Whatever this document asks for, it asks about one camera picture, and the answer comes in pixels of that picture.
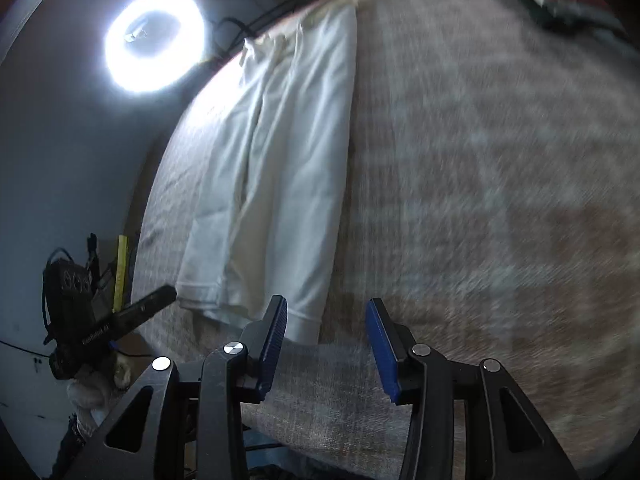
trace blue gripper pad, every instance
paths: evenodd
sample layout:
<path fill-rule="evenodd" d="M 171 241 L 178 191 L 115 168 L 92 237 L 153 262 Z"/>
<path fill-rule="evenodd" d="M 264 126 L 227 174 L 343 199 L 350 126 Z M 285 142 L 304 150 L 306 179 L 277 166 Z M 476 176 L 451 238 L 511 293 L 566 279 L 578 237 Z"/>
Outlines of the blue gripper pad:
<path fill-rule="evenodd" d="M 386 336 L 382 320 L 378 315 L 378 310 L 373 300 L 369 300 L 369 303 L 367 303 L 365 325 L 367 327 L 369 343 L 373 350 L 373 357 L 375 357 L 376 365 L 378 366 L 382 389 L 389 396 L 392 402 L 398 402 L 400 397 L 398 363 L 396 362 L 396 358 L 391 349 L 391 344 Z"/>
<path fill-rule="evenodd" d="M 260 400 L 271 391 L 273 377 L 276 373 L 278 358 L 280 357 L 280 349 L 282 348 L 282 340 L 284 339 L 284 331 L 287 328 L 287 300 L 282 298 L 278 304 L 276 314 L 267 335 L 264 349 L 260 355 L 261 377 L 259 379 L 257 389 Z"/>

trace bed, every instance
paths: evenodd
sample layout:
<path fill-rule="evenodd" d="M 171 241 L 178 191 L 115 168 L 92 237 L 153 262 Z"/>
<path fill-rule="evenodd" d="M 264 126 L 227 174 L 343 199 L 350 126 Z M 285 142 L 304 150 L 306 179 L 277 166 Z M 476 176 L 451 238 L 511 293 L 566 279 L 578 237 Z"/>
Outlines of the bed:
<path fill-rule="evenodd" d="M 285 343 L 249 426 L 380 480 L 409 408 L 380 387 L 368 298 L 450 359 L 495 357 L 586 470 L 640 426 L 640 61 L 555 36 L 516 0 L 369 0 L 348 177 L 317 346 Z M 190 120 L 189 110 L 182 124 Z M 146 206 L 138 298 L 174 283 L 211 138 L 179 126 Z M 140 327 L 201 358 L 235 329 L 180 308 Z M 456 427 L 456 474 L 463 431 Z"/>

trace wall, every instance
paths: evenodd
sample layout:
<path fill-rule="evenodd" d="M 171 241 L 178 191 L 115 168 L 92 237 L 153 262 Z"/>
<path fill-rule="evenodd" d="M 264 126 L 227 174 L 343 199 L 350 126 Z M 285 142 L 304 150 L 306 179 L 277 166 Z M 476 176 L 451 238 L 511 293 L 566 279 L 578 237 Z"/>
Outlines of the wall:
<path fill-rule="evenodd" d="M 275 0 L 202 0 L 201 8 L 204 15 L 212 22 L 219 22 L 222 18 L 232 16 L 244 23 L 251 23 L 267 10 L 277 5 Z M 240 29 L 233 23 L 223 24 L 213 36 L 220 47 L 229 47 Z"/>
<path fill-rule="evenodd" d="M 44 0 L 0 65 L 0 339 L 44 354 L 47 256 L 61 245 L 84 262 L 89 232 L 121 232 L 147 152 L 190 100 L 180 87 L 132 96 L 112 83 L 102 39 L 130 1 Z M 71 410 L 42 361 L 0 345 L 0 416 L 45 476 Z"/>

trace metal screw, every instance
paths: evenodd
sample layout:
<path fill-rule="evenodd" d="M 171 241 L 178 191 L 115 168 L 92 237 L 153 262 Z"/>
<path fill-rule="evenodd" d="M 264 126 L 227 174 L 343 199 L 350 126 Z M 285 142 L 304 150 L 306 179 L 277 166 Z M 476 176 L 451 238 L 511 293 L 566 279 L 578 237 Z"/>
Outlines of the metal screw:
<path fill-rule="evenodd" d="M 431 353 L 431 347 L 429 345 L 423 345 L 418 343 L 417 345 L 414 345 L 413 348 L 411 348 L 411 352 L 413 352 L 414 354 L 420 357 L 426 357 Z"/>
<path fill-rule="evenodd" d="M 243 348 L 244 345 L 241 342 L 232 341 L 231 343 L 227 343 L 225 345 L 225 354 L 239 354 Z"/>
<path fill-rule="evenodd" d="M 171 359 L 164 356 L 156 357 L 151 365 L 154 370 L 158 370 L 159 372 L 161 372 L 162 370 L 166 370 L 169 366 L 171 366 Z"/>
<path fill-rule="evenodd" d="M 500 369 L 500 363 L 495 359 L 487 359 L 482 366 L 487 372 L 497 372 Z"/>

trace white cloth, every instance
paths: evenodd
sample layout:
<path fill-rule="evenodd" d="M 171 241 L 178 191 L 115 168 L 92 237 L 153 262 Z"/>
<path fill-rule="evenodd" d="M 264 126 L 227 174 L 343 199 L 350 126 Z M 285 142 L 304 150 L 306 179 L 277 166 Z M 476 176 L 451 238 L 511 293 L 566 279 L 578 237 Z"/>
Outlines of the white cloth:
<path fill-rule="evenodd" d="M 346 180 L 354 3 L 248 42 L 184 118 L 216 136 L 176 284 L 188 308 L 243 327 L 281 294 L 286 337 L 317 343 Z"/>
<path fill-rule="evenodd" d="M 66 385 L 66 395 L 76 412 L 78 431 L 89 440 L 94 431 L 118 403 L 131 383 L 131 363 L 116 355 L 111 379 L 101 371 L 83 365 Z"/>

